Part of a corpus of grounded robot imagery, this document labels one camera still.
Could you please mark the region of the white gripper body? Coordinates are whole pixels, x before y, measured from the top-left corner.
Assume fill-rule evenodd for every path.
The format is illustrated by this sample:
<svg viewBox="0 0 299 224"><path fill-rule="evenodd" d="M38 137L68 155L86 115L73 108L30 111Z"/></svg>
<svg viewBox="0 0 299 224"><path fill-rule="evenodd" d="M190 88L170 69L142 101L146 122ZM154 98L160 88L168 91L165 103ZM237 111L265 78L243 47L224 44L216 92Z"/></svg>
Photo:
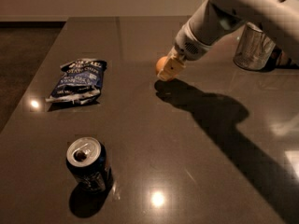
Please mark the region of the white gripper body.
<svg viewBox="0 0 299 224"><path fill-rule="evenodd" d="M178 31L174 42L176 56L181 61L196 61L212 47L213 41L203 37L201 31L195 31L193 22L187 21Z"/></svg>

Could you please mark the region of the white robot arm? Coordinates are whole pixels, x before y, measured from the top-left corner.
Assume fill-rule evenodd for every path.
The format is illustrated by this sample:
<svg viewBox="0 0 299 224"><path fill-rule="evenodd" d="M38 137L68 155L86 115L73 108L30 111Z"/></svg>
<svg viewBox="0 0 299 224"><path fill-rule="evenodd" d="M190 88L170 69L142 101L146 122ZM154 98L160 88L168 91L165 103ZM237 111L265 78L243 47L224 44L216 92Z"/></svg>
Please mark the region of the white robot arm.
<svg viewBox="0 0 299 224"><path fill-rule="evenodd" d="M175 78L187 61L200 59L247 21L299 60L299 0L206 0L181 27L173 48L157 62L157 77Z"/></svg>

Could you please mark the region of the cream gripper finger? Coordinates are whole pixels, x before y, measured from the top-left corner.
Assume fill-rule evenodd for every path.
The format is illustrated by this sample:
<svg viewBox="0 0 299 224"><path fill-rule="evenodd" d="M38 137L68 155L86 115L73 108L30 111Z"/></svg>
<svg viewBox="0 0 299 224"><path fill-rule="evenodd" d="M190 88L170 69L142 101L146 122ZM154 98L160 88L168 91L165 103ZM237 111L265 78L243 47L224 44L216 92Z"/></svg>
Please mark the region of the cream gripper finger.
<svg viewBox="0 0 299 224"><path fill-rule="evenodd" d="M185 60L175 48L171 48L169 53L166 55L167 60L164 64L164 68L156 74L157 78L161 81L170 81L176 77L184 68Z"/></svg>

